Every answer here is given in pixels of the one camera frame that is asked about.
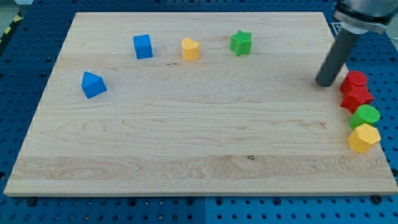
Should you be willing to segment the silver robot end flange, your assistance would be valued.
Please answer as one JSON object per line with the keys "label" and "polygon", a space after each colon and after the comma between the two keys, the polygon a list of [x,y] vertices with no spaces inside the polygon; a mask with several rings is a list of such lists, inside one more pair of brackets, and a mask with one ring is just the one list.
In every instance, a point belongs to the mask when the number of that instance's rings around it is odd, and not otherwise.
{"label": "silver robot end flange", "polygon": [[397,14],[397,0],[337,0],[334,18],[354,34],[383,34]]}

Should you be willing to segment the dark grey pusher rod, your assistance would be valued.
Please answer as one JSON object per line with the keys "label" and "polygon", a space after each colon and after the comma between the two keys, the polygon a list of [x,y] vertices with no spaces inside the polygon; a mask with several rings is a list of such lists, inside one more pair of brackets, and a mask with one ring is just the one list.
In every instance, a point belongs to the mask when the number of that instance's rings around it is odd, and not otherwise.
{"label": "dark grey pusher rod", "polygon": [[315,82],[318,85],[329,87],[333,84],[360,37],[361,34],[352,33],[346,29],[339,31],[315,77]]}

